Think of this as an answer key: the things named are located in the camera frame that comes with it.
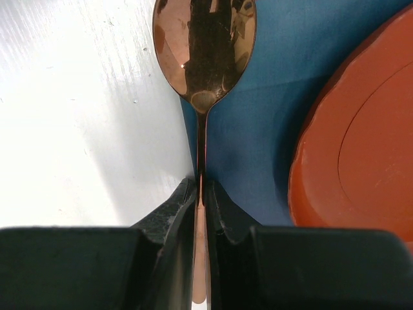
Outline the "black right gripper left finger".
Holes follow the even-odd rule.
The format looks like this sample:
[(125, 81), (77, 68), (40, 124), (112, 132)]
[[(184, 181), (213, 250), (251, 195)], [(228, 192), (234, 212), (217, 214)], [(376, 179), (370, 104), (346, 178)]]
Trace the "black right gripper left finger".
[(1, 230), (2, 309), (190, 309), (196, 186), (131, 227)]

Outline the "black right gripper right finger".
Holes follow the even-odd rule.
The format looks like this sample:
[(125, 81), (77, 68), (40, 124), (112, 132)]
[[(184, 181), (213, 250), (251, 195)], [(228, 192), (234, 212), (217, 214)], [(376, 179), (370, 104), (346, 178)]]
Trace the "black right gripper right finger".
[(412, 255), (365, 229), (264, 226), (205, 189), (209, 309), (411, 309)]

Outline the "blue patterned placemat cloth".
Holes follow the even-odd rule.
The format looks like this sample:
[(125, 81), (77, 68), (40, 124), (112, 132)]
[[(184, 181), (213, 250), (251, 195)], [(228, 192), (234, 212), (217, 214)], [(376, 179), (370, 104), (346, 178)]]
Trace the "blue patterned placemat cloth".
[(258, 1), (254, 53), (210, 111), (206, 174), (260, 224), (290, 226), (288, 174), (303, 122), (350, 53), (408, 5)]

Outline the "red round plate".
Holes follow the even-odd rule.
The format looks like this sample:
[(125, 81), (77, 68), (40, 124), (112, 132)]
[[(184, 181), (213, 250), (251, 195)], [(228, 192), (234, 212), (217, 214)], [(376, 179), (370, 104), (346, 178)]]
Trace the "red round plate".
[(412, 7), (341, 64), (305, 122), (288, 206), (304, 227), (383, 229), (412, 242)]

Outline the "copper spoon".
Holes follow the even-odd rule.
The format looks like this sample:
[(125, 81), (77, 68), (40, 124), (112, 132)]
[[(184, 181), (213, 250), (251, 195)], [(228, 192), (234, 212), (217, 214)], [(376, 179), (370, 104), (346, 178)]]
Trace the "copper spoon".
[(152, 33), (159, 67), (197, 118), (192, 301), (210, 292), (205, 202), (207, 121), (246, 70), (257, 32), (255, 1), (156, 1)]

